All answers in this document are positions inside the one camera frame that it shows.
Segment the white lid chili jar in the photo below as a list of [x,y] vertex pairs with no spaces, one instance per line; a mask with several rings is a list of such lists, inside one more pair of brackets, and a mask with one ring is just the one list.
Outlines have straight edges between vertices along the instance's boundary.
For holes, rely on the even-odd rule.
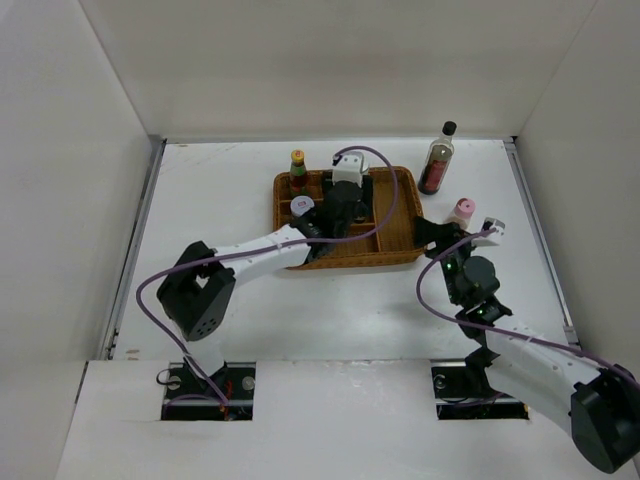
[[315,211],[315,202],[309,196],[299,195],[291,200],[289,208],[292,218],[298,219],[312,214]]

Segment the yellow cap sauce bottle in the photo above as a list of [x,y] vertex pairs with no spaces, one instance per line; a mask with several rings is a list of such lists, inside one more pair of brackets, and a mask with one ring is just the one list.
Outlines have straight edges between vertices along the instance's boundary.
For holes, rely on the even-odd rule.
[[305,164],[305,154],[302,150],[296,149],[291,152],[290,158],[289,188],[291,197],[307,196],[309,175]]

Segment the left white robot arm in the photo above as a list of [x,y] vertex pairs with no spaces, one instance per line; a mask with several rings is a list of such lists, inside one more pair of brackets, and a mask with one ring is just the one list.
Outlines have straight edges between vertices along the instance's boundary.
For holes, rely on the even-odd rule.
[[369,175],[361,184],[325,178],[320,204],[269,235],[217,249],[202,241],[189,245],[178,260],[180,265],[202,259],[210,262],[169,274],[156,297],[184,341],[206,340],[221,326],[235,288],[332,253],[335,243],[316,240],[345,238],[352,224],[370,215],[372,195]]

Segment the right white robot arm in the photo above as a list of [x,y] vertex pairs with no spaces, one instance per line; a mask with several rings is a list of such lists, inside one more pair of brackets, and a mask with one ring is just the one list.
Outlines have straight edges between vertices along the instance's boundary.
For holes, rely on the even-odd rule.
[[475,254],[498,245],[503,222],[488,218],[471,234],[456,223],[414,220],[414,244],[442,270],[450,317],[478,344],[465,363],[473,394],[506,394],[563,430],[596,469],[612,474],[639,453],[639,382],[619,364],[545,339],[521,322],[496,293],[494,264]]

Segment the pink cap small bottle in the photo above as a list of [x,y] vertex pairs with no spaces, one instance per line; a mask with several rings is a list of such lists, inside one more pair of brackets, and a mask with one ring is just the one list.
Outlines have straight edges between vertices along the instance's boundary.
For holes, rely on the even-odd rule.
[[446,219],[446,223],[455,223],[467,230],[476,210],[475,202],[470,198],[460,198]]

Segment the wicker divided tray basket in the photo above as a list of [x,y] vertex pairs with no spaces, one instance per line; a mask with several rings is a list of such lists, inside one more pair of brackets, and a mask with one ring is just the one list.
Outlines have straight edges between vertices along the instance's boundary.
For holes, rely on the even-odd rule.
[[[423,210],[411,172],[405,167],[394,167],[398,181],[398,198],[390,220],[375,234],[355,242],[338,244],[323,258],[289,270],[313,270],[330,268],[382,267],[414,262],[420,248],[414,248],[415,217],[422,217]],[[325,193],[332,187],[329,170],[308,171],[307,194],[319,207]],[[368,216],[350,226],[348,236],[357,236],[372,230],[388,213],[393,199],[393,179],[386,167],[370,168],[372,200]],[[277,230],[293,220],[291,211],[289,173],[278,174],[273,181],[273,229]]]

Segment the tall dark vinegar bottle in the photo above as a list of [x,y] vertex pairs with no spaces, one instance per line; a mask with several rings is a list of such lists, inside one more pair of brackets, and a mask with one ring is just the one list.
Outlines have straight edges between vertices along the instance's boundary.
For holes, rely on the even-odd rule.
[[446,121],[441,134],[430,145],[424,168],[417,182],[418,190],[425,195],[436,194],[453,158],[455,148],[452,139],[457,130],[454,121]]

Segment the right aluminium table rail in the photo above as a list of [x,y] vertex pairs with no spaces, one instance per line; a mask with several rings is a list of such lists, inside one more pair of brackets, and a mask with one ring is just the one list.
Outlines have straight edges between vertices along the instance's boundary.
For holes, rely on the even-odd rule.
[[568,303],[566,301],[563,289],[561,287],[559,277],[554,265],[554,261],[551,256],[551,252],[545,238],[542,224],[534,204],[533,196],[529,188],[527,179],[525,177],[524,169],[517,150],[517,137],[510,137],[508,140],[503,141],[505,151],[513,171],[516,184],[520,196],[524,203],[524,208],[527,212],[529,224],[532,228],[534,239],[539,251],[539,254],[545,264],[545,272],[553,286],[557,303],[562,311],[562,318],[564,323],[564,332],[570,343],[578,343],[578,337],[576,335],[575,325],[569,311]]

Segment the aluminium table rail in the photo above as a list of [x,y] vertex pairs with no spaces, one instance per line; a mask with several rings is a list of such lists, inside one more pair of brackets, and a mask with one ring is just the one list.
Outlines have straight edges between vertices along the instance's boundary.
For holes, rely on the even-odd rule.
[[96,353],[97,360],[112,358],[122,322],[122,311],[126,307],[129,289],[137,262],[144,229],[149,215],[159,170],[164,156],[167,139],[161,135],[149,135],[151,154],[148,160],[144,182],[136,205],[135,216],[126,243],[125,256],[119,270],[113,292],[109,297],[108,309],[104,317],[103,336]]
[[533,196],[529,188],[527,179],[525,177],[524,169],[517,150],[517,137],[510,137],[508,140],[503,141],[505,151],[513,171],[516,184],[520,196],[524,203],[524,208],[527,212],[529,224],[532,228],[534,239],[539,251],[539,254],[545,264],[545,272],[553,286],[557,303],[562,311],[562,318],[564,323],[564,332],[570,343],[578,343],[578,337],[576,335],[575,325],[569,311],[568,303],[566,301],[563,289],[561,287],[559,277],[554,265],[554,261],[551,256],[551,252],[545,238],[542,224],[534,204]]

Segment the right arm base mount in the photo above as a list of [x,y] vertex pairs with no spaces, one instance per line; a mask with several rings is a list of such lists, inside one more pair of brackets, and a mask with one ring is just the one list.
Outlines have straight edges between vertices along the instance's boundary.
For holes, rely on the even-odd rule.
[[484,347],[464,360],[431,362],[432,386],[439,420],[528,420],[528,407],[494,390],[486,370],[497,358]]

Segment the left aluminium table rail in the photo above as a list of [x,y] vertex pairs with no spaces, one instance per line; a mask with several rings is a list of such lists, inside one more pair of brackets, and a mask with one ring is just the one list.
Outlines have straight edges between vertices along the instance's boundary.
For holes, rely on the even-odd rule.
[[137,262],[144,229],[149,215],[159,170],[164,156],[167,139],[161,135],[149,135],[151,154],[148,160],[144,182],[136,205],[135,216],[126,243],[125,256],[119,270],[113,292],[109,297],[108,309],[104,317],[103,336],[96,353],[97,360],[112,358],[122,322],[122,311],[126,307],[129,289]]

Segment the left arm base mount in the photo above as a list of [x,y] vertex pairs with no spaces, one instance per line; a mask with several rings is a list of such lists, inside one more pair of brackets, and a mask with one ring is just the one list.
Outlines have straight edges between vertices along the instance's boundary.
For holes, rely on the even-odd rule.
[[255,363],[227,363],[211,385],[184,363],[170,363],[156,375],[163,388],[162,421],[251,421],[256,391]]

